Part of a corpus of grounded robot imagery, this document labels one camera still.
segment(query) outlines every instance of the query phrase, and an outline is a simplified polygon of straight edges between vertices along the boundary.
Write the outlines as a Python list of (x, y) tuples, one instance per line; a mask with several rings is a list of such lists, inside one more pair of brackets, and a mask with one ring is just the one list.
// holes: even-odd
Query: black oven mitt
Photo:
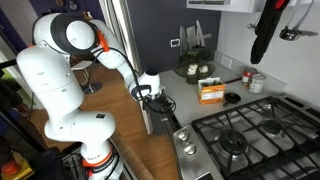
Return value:
[(267, 0), (261, 18), (255, 28), (256, 40), (251, 50), (251, 63), (258, 64), (267, 51), (282, 11), (290, 0)]

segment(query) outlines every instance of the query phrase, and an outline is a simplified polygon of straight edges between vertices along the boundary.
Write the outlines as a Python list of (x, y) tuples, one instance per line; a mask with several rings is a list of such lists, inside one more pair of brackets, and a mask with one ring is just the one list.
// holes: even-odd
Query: wooden cabinet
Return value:
[[(211, 4), (210, 0), (186, 0), (187, 8), (206, 9), (216, 11), (234, 11), (234, 12), (259, 12), (262, 11), (266, 0), (230, 0), (229, 4)], [(296, 0), (291, 0), (288, 6), (293, 6)], [(310, 3), (311, 0), (302, 0), (301, 4)]]

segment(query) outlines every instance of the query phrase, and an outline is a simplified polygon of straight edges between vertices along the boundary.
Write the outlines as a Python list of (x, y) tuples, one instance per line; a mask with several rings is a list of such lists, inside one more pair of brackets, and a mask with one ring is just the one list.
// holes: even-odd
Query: kitchen counter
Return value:
[[(232, 72), (230, 69), (223, 65), (211, 61), (216, 69), (210, 77), (220, 77), (222, 81), (226, 82), (239, 78), (238, 74)], [(190, 124), (193, 120), (205, 117), (223, 110), (227, 110), (248, 102), (252, 102), (258, 99), (274, 94), (267, 89), (263, 88), (260, 94), (251, 94), (248, 92), (247, 87), (243, 86), (241, 80), (226, 84), (227, 92), (235, 92), (241, 96), (241, 101), (237, 104), (228, 104), (224, 107), (224, 102), (218, 102), (213, 104), (200, 104), (198, 99), (198, 85), (190, 85), (186, 82), (186, 78), (177, 75), (173, 70), (160, 73), (161, 85), (165, 87), (166, 95), (173, 98), (176, 102), (176, 110), (174, 115), (181, 127)]]

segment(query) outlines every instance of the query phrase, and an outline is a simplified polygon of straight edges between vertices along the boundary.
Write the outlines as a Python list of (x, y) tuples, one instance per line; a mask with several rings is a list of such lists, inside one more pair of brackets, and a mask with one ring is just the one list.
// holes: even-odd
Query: stool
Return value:
[(71, 67), (72, 71), (82, 71), (85, 81), (80, 83), (84, 94), (92, 94), (101, 89), (102, 84), (100, 82), (89, 82), (89, 73), (87, 68), (92, 65), (92, 61), (81, 61), (80, 63)]

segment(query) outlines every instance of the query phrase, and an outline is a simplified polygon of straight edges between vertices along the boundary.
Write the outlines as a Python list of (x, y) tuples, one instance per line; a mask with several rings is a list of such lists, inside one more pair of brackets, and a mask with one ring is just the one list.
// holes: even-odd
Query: gas stove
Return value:
[(183, 179), (311, 179), (320, 166), (320, 115), (267, 97), (192, 121), (173, 135)]

